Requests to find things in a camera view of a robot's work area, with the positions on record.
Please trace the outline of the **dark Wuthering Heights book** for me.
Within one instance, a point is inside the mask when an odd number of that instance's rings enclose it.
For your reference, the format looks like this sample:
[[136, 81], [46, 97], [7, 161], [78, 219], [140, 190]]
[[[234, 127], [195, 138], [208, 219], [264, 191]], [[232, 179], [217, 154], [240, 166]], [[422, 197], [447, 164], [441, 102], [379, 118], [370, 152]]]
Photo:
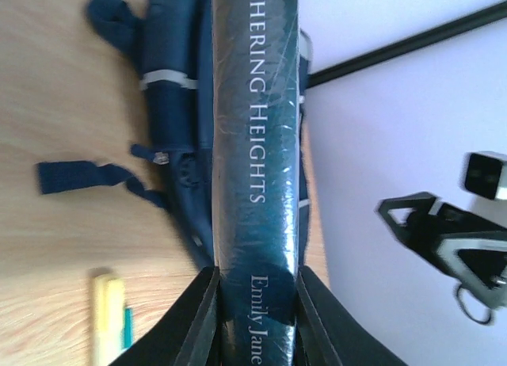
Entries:
[[224, 365], [290, 365], [299, 203], [298, 0], [212, 0], [212, 217]]

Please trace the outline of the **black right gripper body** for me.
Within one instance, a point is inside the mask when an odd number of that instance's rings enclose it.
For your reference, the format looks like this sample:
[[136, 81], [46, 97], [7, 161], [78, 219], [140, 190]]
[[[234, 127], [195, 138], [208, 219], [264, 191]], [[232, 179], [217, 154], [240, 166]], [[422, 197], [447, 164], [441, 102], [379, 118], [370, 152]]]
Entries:
[[449, 204], [442, 204], [438, 213], [428, 213], [427, 216], [412, 221], [412, 224], [410, 244], [414, 247], [414, 252], [451, 277], [453, 276], [436, 254], [436, 249], [444, 238], [504, 238], [506, 240], [504, 227], [476, 215], [462, 212]]

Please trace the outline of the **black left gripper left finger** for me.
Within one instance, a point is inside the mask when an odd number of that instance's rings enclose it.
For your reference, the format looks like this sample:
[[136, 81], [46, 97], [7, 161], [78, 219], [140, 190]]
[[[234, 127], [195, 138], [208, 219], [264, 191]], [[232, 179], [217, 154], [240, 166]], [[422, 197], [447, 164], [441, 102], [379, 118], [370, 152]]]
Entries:
[[155, 326], [113, 366], [220, 365], [219, 270], [202, 269]]

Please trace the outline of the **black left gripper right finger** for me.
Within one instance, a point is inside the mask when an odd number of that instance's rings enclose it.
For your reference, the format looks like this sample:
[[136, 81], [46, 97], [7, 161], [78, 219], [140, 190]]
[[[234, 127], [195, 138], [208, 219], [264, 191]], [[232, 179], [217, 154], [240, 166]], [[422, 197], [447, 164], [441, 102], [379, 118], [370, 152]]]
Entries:
[[296, 365], [406, 365], [353, 318], [310, 267], [299, 269], [296, 287]]

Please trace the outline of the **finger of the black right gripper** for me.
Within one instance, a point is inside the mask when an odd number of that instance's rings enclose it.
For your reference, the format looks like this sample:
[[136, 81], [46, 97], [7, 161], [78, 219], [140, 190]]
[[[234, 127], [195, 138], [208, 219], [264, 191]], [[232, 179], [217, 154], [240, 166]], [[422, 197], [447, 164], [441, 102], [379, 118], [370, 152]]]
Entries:
[[444, 238], [436, 254], [460, 286], [488, 308], [506, 305], [504, 238]]
[[377, 212], [397, 239], [408, 239], [412, 221], [427, 216], [435, 202], [436, 196], [433, 194], [419, 192], [381, 200]]

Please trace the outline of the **navy blue student backpack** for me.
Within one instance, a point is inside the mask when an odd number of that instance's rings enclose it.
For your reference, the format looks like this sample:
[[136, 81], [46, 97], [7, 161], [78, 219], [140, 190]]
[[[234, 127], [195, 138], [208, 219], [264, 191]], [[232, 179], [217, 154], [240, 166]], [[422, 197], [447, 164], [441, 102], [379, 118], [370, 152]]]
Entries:
[[115, 164], [73, 161], [39, 163], [40, 191], [122, 184], [168, 211], [197, 265], [212, 265], [212, 0], [148, 0], [145, 18], [134, 15], [123, 0], [90, 0], [86, 16], [131, 60], [139, 76], [151, 144], [134, 144], [131, 153], [158, 166], [163, 189], [147, 189]]

